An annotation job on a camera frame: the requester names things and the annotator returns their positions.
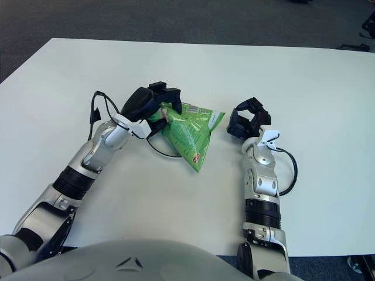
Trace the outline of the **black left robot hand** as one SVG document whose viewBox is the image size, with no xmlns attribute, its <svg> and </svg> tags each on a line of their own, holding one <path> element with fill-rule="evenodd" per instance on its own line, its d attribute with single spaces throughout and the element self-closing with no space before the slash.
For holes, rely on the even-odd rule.
<svg viewBox="0 0 375 281">
<path fill-rule="evenodd" d="M 120 114 L 132 122 L 146 120 L 151 129 L 150 137 L 167 125 L 165 117 L 151 121 L 151 116 L 160 110 L 162 103 L 171 104 L 181 114 L 180 89 L 168 88 L 167 83 L 162 81 L 150 84 L 148 88 L 139 87 L 122 107 Z"/>
</svg>

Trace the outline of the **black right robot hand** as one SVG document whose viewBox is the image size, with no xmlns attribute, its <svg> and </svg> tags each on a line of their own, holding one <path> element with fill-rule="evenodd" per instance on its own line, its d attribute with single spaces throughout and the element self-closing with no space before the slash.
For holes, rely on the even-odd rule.
<svg viewBox="0 0 375 281">
<path fill-rule="evenodd" d="M 279 138 L 279 130 L 271 129 L 271 115 L 255 97 L 233 109 L 226 130 L 230 135 L 245 140 L 244 151 L 252 146 L 277 150 L 275 141 Z"/>
</svg>

